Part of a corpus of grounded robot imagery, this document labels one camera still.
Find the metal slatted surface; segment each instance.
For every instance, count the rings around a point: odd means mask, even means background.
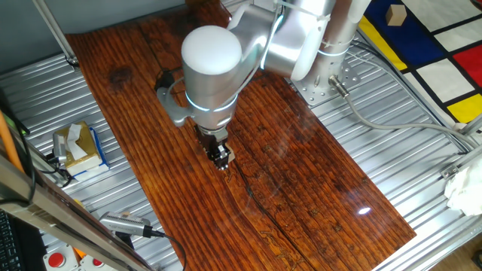
[[[108,211],[131,212],[162,230],[84,76],[68,65],[64,56],[2,75],[0,87],[17,117],[31,130],[28,140],[44,154],[52,149],[52,132],[61,127],[85,120],[97,131],[111,169],[88,181],[69,185],[64,189],[69,196],[80,200],[95,217]],[[42,238],[48,252],[63,245],[53,236]],[[167,239],[133,237],[133,244],[137,253],[153,266],[160,265],[169,271],[182,268]]]
[[[353,59],[361,86],[351,95],[361,114],[385,123],[432,122],[409,91],[384,71]],[[85,120],[98,133],[111,170],[65,191],[96,216],[132,212],[161,225],[105,122],[82,74],[56,56],[0,76],[18,117],[31,129],[31,143],[43,153],[52,148],[53,131]],[[375,130],[361,125],[348,105],[335,97],[312,108],[314,114],[415,229],[417,237],[377,269],[424,269],[482,231],[480,219],[446,207],[440,171],[460,158],[459,149],[443,134],[428,129]],[[62,243],[44,235],[48,251]],[[166,239],[136,238],[137,252],[165,270],[180,270]]]
[[[350,51],[378,62],[369,53]],[[388,125],[434,122],[415,96],[385,71],[348,59],[361,78],[361,85],[350,91],[361,115]],[[416,231],[417,237],[376,269],[429,268],[482,230],[479,217],[466,217],[447,207],[446,181],[440,172],[460,158],[460,149],[443,133],[420,128],[371,129],[359,122],[339,96],[312,110]]]

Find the emergency stop button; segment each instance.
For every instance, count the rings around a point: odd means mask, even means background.
[[[48,258],[48,265],[50,267],[61,267],[66,264],[66,258],[60,253],[54,253]]]
[[[97,260],[97,259],[93,259],[92,264],[93,264],[95,267],[102,267],[102,266],[104,265],[103,262],[101,262],[100,260]]]

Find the wooden block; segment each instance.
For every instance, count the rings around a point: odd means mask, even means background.
[[[407,17],[407,10],[404,5],[390,5],[386,12],[386,24],[389,26],[401,26]]]

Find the metal pole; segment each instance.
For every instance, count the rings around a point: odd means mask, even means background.
[[[59,24],[55,20],[55,17],[48,8],[47,3],[45,3],[45,0],[33,0],[33,3],[37,7],[38,12],[40,15],[42,15],[48,28],[62,48],[63,53],[66,55],[67,62],[71,65],[77,65],[77,57],[75,56],[73,49],[70,47],[70,44],[64,36]]]
[[[16,169],[2,155],[0,172],[2,199],[28,198],[32,179]],[[152,270],[134,250],[109,232],[55,184],[44,180],[43,176],[37,180],[30,206],[22,207],[16,203],[8,203],[0,207],[112,268]]]

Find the wood grain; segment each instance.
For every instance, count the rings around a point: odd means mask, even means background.
[[[477,235],[460,248],[446,256],[431,271],[480,271],[472,261],[474,253],[482,249],[482,235]]]
[[[281,77],[259,73],[239,96],[225,172],[157,101],[189,31],[228,17],[209,2],[68,36],[164,230],[189,270],[373,269],[415,233]]]

